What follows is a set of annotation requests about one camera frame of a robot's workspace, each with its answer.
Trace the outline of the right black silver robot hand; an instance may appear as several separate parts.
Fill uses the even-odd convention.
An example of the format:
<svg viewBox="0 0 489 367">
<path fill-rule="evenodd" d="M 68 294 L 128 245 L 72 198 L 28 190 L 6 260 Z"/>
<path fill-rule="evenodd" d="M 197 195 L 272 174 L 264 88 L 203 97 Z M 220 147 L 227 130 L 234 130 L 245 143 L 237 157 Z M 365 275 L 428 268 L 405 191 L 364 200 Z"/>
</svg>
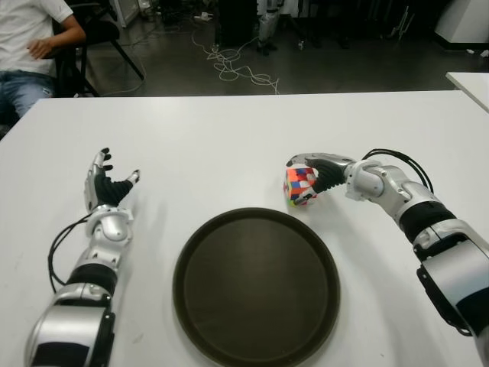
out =
<svg viewBox="0 0 489 367">
<path fill-rule="evenodd" d="M 316 194 L 327 191 L 328 189 L 345 183 L 345 171 L 353 165 L 355 161 L 352 158 L 337 154 L 328 153 L 303 153 L 297 154 L 288 160 L 287 167 L 294 164 L 304 164 L 307 167 L 316 169 L 318 176 L 315 183 L 299 194 L 293 200 L 296 206 L 303 205 Z"/>
</svg>

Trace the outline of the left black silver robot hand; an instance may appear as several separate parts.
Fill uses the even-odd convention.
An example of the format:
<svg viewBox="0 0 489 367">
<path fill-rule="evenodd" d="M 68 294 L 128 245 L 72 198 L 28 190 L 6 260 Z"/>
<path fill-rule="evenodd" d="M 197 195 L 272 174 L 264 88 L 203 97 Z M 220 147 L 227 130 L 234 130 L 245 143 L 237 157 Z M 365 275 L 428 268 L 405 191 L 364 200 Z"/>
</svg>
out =
<svg viewBox="0 0 489 367">
<path fill-rule="evenodd" d="M 107 172 L 113 168 L 106 163 L 111 157 L 110 149 L 103 148 L 96 153 L 89 166 L 84 186 L 88 213 L 104 205 L 117 207 L 141 178 L 141 172 L 134 170 L 125 180 L 113 181 L 107 175 Z"/>
</svg>

